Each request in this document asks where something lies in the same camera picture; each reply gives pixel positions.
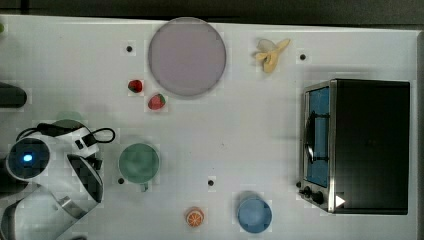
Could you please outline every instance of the small red fruit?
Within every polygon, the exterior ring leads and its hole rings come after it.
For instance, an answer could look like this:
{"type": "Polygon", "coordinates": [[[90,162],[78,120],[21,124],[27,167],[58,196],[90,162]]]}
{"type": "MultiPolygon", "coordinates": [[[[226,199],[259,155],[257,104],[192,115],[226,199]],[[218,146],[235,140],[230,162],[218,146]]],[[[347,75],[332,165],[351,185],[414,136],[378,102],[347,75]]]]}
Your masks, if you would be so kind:
{"type": "Polygon", "coordinates": [[[132,80],[128,83],[128,89],[133,93],[139,93],[143,91],[143,83],[140,80],[132,80]]]}
{"type": "Polygon", "coordinates": [[[165,106],[165,103],[166,100],[163,95],[158,93],[149,100],[148,106],[152,110],[158,110],[165,106]]]}

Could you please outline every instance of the blue cup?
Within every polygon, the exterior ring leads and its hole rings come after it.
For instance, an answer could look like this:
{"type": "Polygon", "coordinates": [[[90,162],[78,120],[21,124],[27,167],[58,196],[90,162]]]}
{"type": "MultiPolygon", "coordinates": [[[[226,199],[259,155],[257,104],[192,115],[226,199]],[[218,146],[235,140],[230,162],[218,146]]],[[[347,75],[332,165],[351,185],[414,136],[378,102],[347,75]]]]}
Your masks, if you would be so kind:
{"type": "Polygon", "coordinates": [[[258,196],[251,196],[240,203],[237,218],[246,232],[260,233],[271,224],[272,212],[264,200],[258,196]]]}

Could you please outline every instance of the green cup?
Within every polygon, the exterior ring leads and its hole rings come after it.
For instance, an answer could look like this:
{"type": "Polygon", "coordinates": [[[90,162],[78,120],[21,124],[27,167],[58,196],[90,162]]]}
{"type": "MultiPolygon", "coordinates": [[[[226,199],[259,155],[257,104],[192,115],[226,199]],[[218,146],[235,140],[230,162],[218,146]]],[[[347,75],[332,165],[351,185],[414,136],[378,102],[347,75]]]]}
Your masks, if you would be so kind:
{"type": "Polygon", "coordinates": [[[119,171],[129,182],[144,186],[155,177],[160,167],[157,152],[149,145],[137,143],[127,147],[119,157],[119,171]]]}

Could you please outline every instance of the plate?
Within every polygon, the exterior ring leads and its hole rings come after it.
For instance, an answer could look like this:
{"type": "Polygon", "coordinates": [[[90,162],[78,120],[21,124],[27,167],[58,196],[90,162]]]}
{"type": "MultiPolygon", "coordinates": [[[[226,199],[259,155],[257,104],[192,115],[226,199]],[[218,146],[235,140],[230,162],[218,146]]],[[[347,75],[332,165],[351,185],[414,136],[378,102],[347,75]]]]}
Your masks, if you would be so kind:
{"type": "Polygon", "coordinates": [[[149,67],[164,89],[191,97],[212,89],[226,64],[224,42],[208,23],[176,18],[162,26],[149,47],[149,67]]]}

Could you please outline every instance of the blue light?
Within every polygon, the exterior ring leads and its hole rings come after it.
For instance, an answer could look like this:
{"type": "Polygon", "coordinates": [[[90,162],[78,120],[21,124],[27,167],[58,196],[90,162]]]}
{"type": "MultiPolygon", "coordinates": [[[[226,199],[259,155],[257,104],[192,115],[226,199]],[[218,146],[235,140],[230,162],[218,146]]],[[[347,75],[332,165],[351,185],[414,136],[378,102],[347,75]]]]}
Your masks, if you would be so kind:
{"type": "Polygon", "coordinates": [[[30,162],[30,161],[32,161],[32,155],[30,155],[30,154],[25,155],[25,156],[24,156],[24,161],[25,161],[25,162],[30,162]]]}

